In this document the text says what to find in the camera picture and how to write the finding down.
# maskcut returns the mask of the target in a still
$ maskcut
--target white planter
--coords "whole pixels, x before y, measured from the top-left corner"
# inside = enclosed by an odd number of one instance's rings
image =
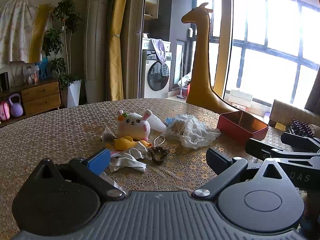
[[[67,96],[66,96],[66,89],[63,89],[62,93],[64,93],[65,96],[62,96],[62,97],[64,97],[63,102],[66,108],[79,105],[80,86],[81,86],[80,80],[76,80],[73,82],[73,84],[70,84],[70,86],[68,86]]]

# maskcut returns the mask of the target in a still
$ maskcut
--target blue gripper pad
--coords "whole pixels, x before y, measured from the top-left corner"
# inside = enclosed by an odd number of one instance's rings
[[[82,163],[96,175],[100,175],[110,163],[111,154],[109,149],[103,148],[94,155],[85,159]]]

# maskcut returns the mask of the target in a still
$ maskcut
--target patterned tablecloth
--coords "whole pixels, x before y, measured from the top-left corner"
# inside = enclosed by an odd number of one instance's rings
[[[45,157],[55,163],[67,163],[76,156],[89,157],[104,144],[100,135],[105,125],[117,135],[118,109],[143,114],[150,109],[161,120],[177,114],[193,114],[212,127],[219,115],[209,110],[167,99],[130,99],[62,109],[30,117],[0,129],[0,239],[10,239],[19,230],[11,213],[16,193],[39,161]],[[160,133],[152,131],[149,140]],[[280,141],[281,131],[269,128],[264,142],[290,150]],[[123,168],[107,174],[124,190],[182,190],[189,192],[211,180],[215,173],[206,164],[208,147],[184,148],[178,141],[166,140],[170,154],[161,166],[149,160],[147,172]],[[212,144],[229,157],[256,159],[225,135]]]

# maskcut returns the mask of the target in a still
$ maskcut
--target red box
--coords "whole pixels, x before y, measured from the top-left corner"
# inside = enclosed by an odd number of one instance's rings
[[[269,126],[247,112],[237,111],[220,114],[217,128],[221,133],[245,145],[249,138],[263,140]]]

